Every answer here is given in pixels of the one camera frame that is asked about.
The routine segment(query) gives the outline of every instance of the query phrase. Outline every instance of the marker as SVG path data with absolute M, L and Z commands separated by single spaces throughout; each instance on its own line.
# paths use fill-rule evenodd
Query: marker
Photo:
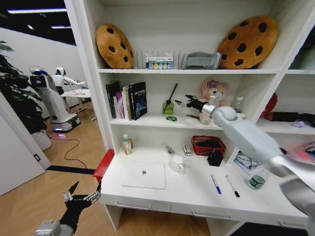
M 240 195 L 238 194 L 237 190 L 234 188 L 234 186 L 233 186 L 232 182 L 230 181 L 229 177 L 228 177 L 228 176 L 225 176 L 225 177 L 226 177 L 226 179 L 227 179 L 228 183 L 230 184 L 230 186 L 231 186 L 232 190 L 234 191 L 235 196 L 239 198 L 239 197 L 240 197 Z
M 218 186 L 218 183 L 217 183 L 217 181 L 216 181 L 215 176 L 214 176 L 214 175 L 211 175 L 211 178 L 212 178 L 212 180 L 213 180 L 213 183 L 215 184 L 215 187 L 216 187 L 218 193 L 221 194 L 221 190 L 220 190 L 220 188 L 219 188 L 219 186 Z

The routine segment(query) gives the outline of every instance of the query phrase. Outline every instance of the white mug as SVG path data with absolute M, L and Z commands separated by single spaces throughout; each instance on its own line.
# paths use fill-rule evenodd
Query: white mug
M 169 162 L 171 169 L 175 172 L 184 172 L 184 160 L 179 155 L 174 155 L 172 160 Z

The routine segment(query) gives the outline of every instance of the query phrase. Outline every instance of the drawer handle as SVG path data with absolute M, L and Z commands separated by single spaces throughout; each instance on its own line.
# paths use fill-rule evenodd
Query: drawer handle
M 305 229 L 304 226 L 302 225 L 294 225 L 294 224 L 285 224 L 283 222 L 281 222 L 280 220 L 278 220 L 279 225 L 282 227 L 286 227 L 286 228 L 297 228 L 297 229 Z
M 196 214 L 192 210 L 192 215 L 197 217 L 205 217 L 205 218 L 214 218 L 214 219 L 222 219 L 222 220 L 231 220 L 231 214 L 229 214 L 227 217 L 221 216 L 221 215 L 200 215 Z
M 137 207 L 137 206 L 120 205 L 120 204 L 118 204 L 118 201 L 116 201 L 116 206 L 124 207 L 124 208 L 130 208 L 130 209 L 137 209 L 137 210 L 150 210 L 150 208 L 151 208 L 151 204 L 148 207 Z

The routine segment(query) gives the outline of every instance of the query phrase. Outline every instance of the wooden floor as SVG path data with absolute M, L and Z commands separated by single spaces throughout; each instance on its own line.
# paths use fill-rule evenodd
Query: wooden floor
M 78 158 L 88 168 L 96 168 L 104 156 L 102 138 L 91 107 L 79 113 L 81 125 L 65 137 L 77 138 L 80 145 L 68 158 Z M 51 127 L 48 133 L 53 135 Z M 53 165 L 82 167 L 77 161 L 66 161 L 64 153 L 75 141 L 52 141 L 45 151 Z M 63 193 L 79 181 L 75 194 L 95 191 L 97 181 L 91 175 L 47 171 L 31 181 L 0 196 L 0 235 L 32 236 L 43 220 L 59 220 L 65 212 Z M 157 211 L 124 209 L 119 228 L 113 231 L 103 206 L 96 202 L 85 209 L 79 219 L 76 236 L 209 236 L 204 219 Z

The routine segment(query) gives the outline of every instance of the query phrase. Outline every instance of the white desk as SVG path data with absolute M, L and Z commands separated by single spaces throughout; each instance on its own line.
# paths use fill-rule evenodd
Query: white desk
M 182 154 L 179 144 L 172 145 Z M 230 235 L 245 222 L 305 228 L 308 217 L 297 210 L 281 193 L 280 178 L 270 175 L 260 190 L 247 186 L 248 176 L 236 165 L 222 162 L 209 166 L 206 157 L 192 156 L 185 161 L 185 174 L 173 172 L 169 156 L 162 146 L 134 144 L 134 153 L 115 155 L 102 180 L 100 201 L 106 206 L 114 228 L 117 228 L 121 208 L 148 209 L 190 214 L 207 218 L 211 235 Z M 122 187 L 123 173 L 129 161 L 165 164 L 165 190 Z M 210 174 L 214 174 L 222 194 L 217 193 Z M 234 195 L 225 176 L 229 175 L 240 198 Z
M 79 88 L 79 89 L 71 90 L 71 91 L 68 91 L 68 92 L 64 92 L 63 94 L 60 95 L 60 97 L 64 98 L 65 106 L 66 106 L 66 109 L 67 109 L 68 112 L 70 111 L 70 108 L 69 108 L 69 104 L 68 104 L 68 102 L 66 100 L 66 97 L 77 97 L 78 101 L 79 101 L 80 108 L 75 113 L 78 113 L 78 112 L 81 112 L 84 109 L 88 108 L 87 106 L 83 106 L 81 98 L 91 98 L 91 94 L 90 94 L 90 90 L 89 89 L 85 89 L 85 88 L 84 89 L 80 89 Z

